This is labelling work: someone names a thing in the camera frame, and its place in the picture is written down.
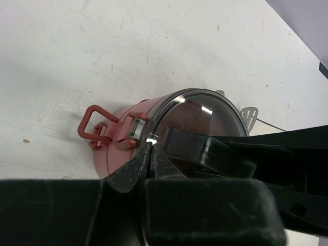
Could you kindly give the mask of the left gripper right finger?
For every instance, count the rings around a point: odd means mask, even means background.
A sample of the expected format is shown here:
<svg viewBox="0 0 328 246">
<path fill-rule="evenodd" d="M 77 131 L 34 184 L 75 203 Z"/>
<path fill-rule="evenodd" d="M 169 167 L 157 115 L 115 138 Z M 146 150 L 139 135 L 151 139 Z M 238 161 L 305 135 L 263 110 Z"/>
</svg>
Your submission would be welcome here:
<svg viewBox="0 0 328 246">
<path fill-rule="evenodd" d="M 187 178 L 160 144 L 145 182 L 149 245 L 285 245 L 275 198 L 256 179 Z"/>
</svg>

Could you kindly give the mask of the metal tongs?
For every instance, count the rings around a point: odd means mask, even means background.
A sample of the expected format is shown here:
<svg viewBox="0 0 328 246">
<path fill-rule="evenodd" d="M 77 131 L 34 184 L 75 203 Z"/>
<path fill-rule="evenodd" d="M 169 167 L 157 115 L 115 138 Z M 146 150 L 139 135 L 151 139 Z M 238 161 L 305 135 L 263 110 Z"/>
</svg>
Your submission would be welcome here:
<svg viewBox="0 0 328 246">
<path fill-rule="evenodd" d="M 241 110 L 225 98 L 222 90 L 209 91 L 214 101 L 214 116 L 211 121 L 213 136 L 249 136 L 258 117 L 256 107 L 246 107 Z"/>
</svg>

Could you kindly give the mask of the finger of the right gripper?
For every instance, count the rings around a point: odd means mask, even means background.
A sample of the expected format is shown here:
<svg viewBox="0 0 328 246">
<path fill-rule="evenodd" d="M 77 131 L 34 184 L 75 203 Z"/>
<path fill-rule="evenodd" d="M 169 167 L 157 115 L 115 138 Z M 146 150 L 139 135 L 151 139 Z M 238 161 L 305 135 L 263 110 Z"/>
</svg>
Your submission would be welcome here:
<svg viewBox="0 0 328 246">
<path fill-rule="evenodd" d="M 287 229 L 327 236 L 327 126 L 220 141 L 255 161 Z"/>
</svg>

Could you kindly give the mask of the pink lunch bowl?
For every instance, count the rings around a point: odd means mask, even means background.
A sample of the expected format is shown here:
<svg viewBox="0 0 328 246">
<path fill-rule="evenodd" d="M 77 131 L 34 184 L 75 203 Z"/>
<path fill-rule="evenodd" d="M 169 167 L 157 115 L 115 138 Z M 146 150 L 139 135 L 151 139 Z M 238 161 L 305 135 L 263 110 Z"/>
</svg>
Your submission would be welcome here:
<svg viewBox="0 0 328 246">
<path fill-rule="evenodd" d="M 108 152 L 111 145 L 114 143 L 114 135 L 117 128 L 118 123 L 112 121 L 101 121 L 94 127 L 93 134 L 96 136 L 104 136 L 109 139 L 109 142 L 98 140 L 89 141 L 89 147 L 93 151 L 95 169 L 100 178 L 104 178 L 109 175 Z"/>
<path fill-rule="evenodd" d="M 109 139 L 104 136 L 94 135 L 94 128 L 90 133 L 85 131 L 86 126 L 94 112 L 102 115 L 105 118 L 103 120 L 105 122 L 112 121 L 118 123 L 118 128 L 114 135 L 114 143 L 111 145 L 108 152 L 109 175 L 114 173 L 114 171 L 119 169 L 133 157 L 134 151 L 138 147 L 138 140 L 134 140 L 132 137 L 128 136 L 133 122 L 137 119 L 146 120 L 147 116 L 150 114 L 150 110 L 159 100 L 160 98 L 145 99 L 131 107 L 121 108 L 114 113 L 110 113 L 98 105 L 91 105 L 87 108 L 77 128 L 79 136 L 83 139 L 88 141 L 98 140 L 109 142 Z"/>
</svg>

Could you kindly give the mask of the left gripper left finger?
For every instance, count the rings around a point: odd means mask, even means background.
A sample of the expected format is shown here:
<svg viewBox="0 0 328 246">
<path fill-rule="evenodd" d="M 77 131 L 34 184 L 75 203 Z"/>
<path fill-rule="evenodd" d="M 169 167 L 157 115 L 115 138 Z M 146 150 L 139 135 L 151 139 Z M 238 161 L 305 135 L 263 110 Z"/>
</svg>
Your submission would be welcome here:
<svg viewBox="0 0 328 246">
<path fill-rule="evenodd" d="M 1 181 L 1 245 L 145 245 L 151 144 L 104 179 Z"/>
</svg>

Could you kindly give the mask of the grey transparent top lid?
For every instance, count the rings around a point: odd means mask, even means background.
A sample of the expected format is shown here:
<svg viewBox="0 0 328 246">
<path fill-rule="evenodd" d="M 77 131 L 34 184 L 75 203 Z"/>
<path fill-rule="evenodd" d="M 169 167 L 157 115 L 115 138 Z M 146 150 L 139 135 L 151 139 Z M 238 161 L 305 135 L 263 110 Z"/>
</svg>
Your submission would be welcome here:
<svg viewBox="0 0 328 246">
<path fill-rule="evenodd" d="M 200 173 L 253 177 L 257 166 L 217 137 L 248 137 L 236 107 L 218 92 L 183 89 L 148 101 L 146 119 L 133 120 L 128 136 L 140 148 L 147 141 L 164 153 L 185 176 Z"/>
</svg>

